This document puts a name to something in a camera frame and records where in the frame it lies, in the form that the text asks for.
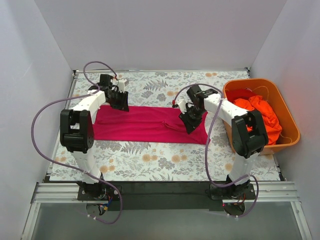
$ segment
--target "orange basket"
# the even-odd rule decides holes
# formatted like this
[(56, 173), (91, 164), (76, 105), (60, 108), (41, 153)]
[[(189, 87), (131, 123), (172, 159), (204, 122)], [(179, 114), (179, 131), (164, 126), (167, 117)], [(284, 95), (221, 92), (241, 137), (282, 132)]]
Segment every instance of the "orange basket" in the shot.
[[(223, 87), (224, 97), (226, 97), (226, 92), (228, 91), (245, 88), (249, 88), (255, 94), (262, 96), (270, 104), (282, 127), (281, 135), (276, 144), (266, 145), (260, 155), (274, 154), (295, 145), (300, 139), (300, 132), (277, 86), (273, 82), (263, 78), (231, 80)], [(226, 122), (224, 122), (224, 125), (231, 148), (235, 152), (232, 146), (231, 126)]]

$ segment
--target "floral tablecloth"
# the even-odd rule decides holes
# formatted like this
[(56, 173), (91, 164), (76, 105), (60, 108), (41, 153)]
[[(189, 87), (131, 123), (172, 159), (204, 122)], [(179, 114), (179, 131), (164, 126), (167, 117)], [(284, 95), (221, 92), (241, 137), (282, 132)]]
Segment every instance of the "floral tablecloth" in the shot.
[[(99, 81), (99, 73), (88, 73), (94, 82)], [(128, 79), (129, 106), (171, 107), (175, 94), (182, 87), (194, 83), (206, 83), (222, 89), (233, 79), (248, 78), (246, 71), (217, 72), (119, 72), (120, 79)], [(90, 84), (82, 73), (79, 74), (73, 96), (87, 93)], [(179, 98), (187, 99), (184, 91)], [(69, 108), (80, 99), (70, 102)], [(213, 119), (209, 113), (205, 120), (208, 131)], [(204, 155), (205, 146), (199, 144), (98, 141), (94, 142), (94, 157), (106, 181), (207, 181)], [(208, 149), (209, 172), (216, 181), (224, 181), (231, 171), (235, 159), (222, 120), (219, 118), (211, 133)], [(77, 166), (75, 159), (60, 144), (55, 160)], [(272, 155), (259, 156), (252, 173), (261, 181), (280, 180)], [(77, 181), (82, 173), (54, 164), (51, 181)]]

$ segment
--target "white wall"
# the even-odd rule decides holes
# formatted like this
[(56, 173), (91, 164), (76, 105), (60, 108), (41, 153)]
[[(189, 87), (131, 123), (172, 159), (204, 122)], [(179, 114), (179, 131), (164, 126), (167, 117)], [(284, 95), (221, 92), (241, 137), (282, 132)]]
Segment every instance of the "white wall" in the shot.
[(313, 239), (320, 239), (319, 13), (319, 0), (287, 1), (251, 68), (277, 84), (300, 129), (300, 142), (277, 158), (298, 187)]
[(286, 0), (35, 0), (72, 69), (250, 67)]
[[(47, 166), (32, 147), (31, 122), (42, 106), (68, 94), (72, 71), (34, 0), (0, 1), (0, 43), (0, 239), (17, 240)], [(62, 108), (52, 106), (36, 124), (48, 156)]]

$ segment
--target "fabric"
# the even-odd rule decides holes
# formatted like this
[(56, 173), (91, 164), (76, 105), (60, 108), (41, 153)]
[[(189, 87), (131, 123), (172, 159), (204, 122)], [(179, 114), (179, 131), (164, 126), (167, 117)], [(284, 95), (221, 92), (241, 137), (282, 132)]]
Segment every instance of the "fabric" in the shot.
[(282, 127), (279, 124), (279, 120), (273, 111), (272, 107), (263, 100), (262, 96), (256, 95), (246, 99), (236, 99), (233, 102), (240, 108), (247, 109), (248, 111), (258, 110), (263, 118), (266, 133), (268, 135), (268, 145), (275, 145), (282, 131)]
[(102, 105), (93, 125), (94, 139), (205, 145), (207, 113), (191, 134), (187, 134), (180, 113), (171, 107), (130, 106), (129, 112), (124, 112)]

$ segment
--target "orange garment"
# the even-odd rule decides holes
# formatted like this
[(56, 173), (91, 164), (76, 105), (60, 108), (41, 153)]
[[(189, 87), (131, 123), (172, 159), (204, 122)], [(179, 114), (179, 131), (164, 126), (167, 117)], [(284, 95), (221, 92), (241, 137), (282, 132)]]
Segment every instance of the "orange garment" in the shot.
[(263, 100), (262, 96), (256, 95), (250, 97), (248, 100), (238, 98), (233, 102), (240, 108), (247, 109), (248, 111), (258, 110), (263, 118), (266, 133), (269, 138), (267, 145), (275, 145), (278, 140), (282, 127), (279, 124), (279, 120), (272, 109), (272, 107)]

